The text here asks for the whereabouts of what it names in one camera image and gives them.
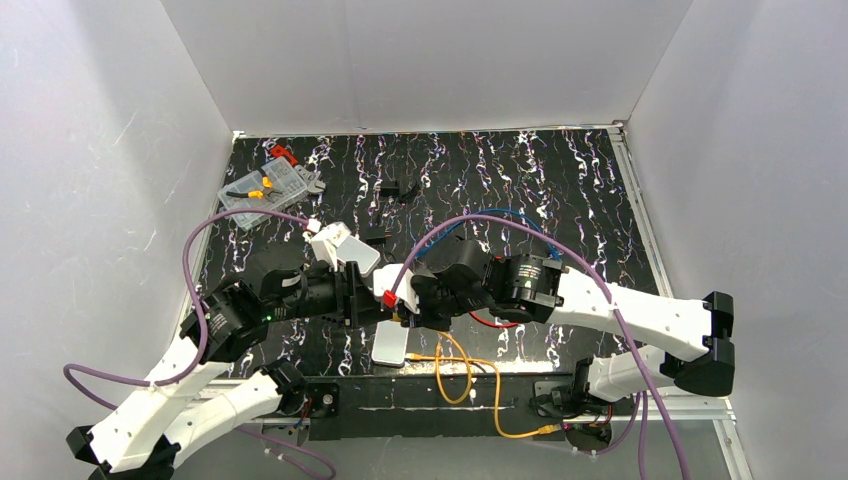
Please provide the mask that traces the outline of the white network switch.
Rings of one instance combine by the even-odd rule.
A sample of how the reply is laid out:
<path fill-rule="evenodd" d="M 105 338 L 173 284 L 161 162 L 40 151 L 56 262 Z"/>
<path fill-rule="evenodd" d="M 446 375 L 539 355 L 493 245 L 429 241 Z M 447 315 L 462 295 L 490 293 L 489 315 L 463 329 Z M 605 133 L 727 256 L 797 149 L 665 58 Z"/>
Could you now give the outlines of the white network switch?
<path fill-rule="evenodd" d="M 378 250 L 355 236 L 348 236 L 341 241 L 336 247 L 336 256 L 340 266 L 355 262 L 363 276 L 369 276 L 381 260 Z"/>
<path fill-rule="evenodd" d="M 409 329 L 399 322 L 377 324 L 371 350 L 372 361 L 381 366 L 400 368 L 406 361 Z"/>

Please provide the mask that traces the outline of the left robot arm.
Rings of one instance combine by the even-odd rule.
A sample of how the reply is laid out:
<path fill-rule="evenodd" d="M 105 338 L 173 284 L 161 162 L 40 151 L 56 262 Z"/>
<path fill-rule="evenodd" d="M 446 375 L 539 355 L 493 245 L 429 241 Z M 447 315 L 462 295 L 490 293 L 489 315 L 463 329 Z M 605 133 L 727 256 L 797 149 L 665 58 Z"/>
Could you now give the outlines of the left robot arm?
<path fill-rule="evenodd" d="M 150 372 L 171 377 L 197 359 L 186 377 L 167 386 L 143 386 L 93 426 L 79 426 L 66 443 L 78 460 L 95 466 L 94 479 L 169 479 L 192 454 L 245 422 L 302 402 L 306 379 L 277 360 L 258 368 L 241 386 L 198 407 L 189 404 L 214 378 L 263 342 L 274 322 L 316 317 L 344 327 L 391 318 L 359 267 L 335 271 L 325 261 L 306 263 L 300 242 L 277 243 L 253 253 L 191 313 L 178 337 Z"/>

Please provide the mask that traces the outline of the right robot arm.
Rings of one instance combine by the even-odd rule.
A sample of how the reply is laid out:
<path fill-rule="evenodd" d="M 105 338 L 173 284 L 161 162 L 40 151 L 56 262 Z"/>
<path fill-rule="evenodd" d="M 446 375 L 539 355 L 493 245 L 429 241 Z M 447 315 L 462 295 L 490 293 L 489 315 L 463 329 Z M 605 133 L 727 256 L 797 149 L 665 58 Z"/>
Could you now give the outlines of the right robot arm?
<path fill-rule="evenodd" d="M 612 403 L 650 387 L 724 397 L 734 387 L 734 299 L 714 291 L 696 300 L 661 297 L 612 283 L 598 285 L 560 260 L 533 254 L 496 257 L 454 237 L 406 274 L 415 322 L 446 330 L 453 318 L 486 309 L 518 324 L 568 325 L 625 336 L 636 353 L 578 362 L 569 389 L 585 403 Z"/>

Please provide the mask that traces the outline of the grey red adjustable wrench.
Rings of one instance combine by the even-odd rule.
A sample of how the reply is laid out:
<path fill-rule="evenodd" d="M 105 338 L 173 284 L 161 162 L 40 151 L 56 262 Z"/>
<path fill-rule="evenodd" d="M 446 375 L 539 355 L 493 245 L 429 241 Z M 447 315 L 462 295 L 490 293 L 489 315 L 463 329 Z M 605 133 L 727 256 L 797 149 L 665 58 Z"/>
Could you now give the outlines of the grey red adjustable wrench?
<path fill-rule="evenodd" d="M 275 145 L 270 148 L 270 154 L 273 158 L 284 158 L 294 168 L 306 183 L 308 195 L 321 195 L 325 192 L 326 184 L 321 179 L 321 174 L 316 170 L 308 170 L 302 166 L 287 148 L 282 145 Z"/>

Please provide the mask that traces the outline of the clear plastic parts box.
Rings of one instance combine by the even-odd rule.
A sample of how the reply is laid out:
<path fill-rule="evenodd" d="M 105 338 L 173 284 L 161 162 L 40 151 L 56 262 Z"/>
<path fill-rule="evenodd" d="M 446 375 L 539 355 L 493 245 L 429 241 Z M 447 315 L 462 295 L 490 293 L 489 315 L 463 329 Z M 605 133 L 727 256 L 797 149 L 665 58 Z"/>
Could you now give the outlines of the clear plastic parts box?
<path fill-rule="evenodd" d="M 218 191 L 225 211 L 244 208 L 283 211 L 306 196 L 307 182 L 283 158 L 265 163 Z"/>

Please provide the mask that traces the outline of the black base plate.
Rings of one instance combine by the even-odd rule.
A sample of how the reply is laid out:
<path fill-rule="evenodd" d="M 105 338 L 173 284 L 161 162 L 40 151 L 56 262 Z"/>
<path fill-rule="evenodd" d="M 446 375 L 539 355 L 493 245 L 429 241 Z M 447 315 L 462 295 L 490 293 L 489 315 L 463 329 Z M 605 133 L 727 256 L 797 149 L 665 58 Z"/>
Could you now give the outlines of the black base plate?
<path fill-rule="evenodd" d="M 524 433 L 555 421 L 536 413 L 529 400 L 545 386 L 571 380 L 559 372 L 507 373 L 495 402 L 495 376 L 484 374 L 475 378 L 468 399 L 450 405 L 432 375 L 311 377 L 309 438 L 496 437 L 495 417 L 504 432 Z"/>

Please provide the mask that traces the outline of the yellow handled pliers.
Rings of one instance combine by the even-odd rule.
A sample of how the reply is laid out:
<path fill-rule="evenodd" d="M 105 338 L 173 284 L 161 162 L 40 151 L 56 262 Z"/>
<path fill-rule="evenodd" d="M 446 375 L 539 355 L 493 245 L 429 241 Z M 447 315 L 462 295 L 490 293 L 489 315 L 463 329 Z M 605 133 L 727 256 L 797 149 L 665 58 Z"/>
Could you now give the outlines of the yellow handled pliers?
<path fill-rule="evenodd" d="M 282 192 L 277 190 L 274 187 L 271 179 L 263 175 L 261 179 L 261 188 L 256 190 L 250 190 L 247 192 L 237 192 L 237 191 L 227 191 L 225 195 L 231 198 L 239 198 L 239 199 L 265 199 L 269 200 L 274 195 L 281 195 Z"/>

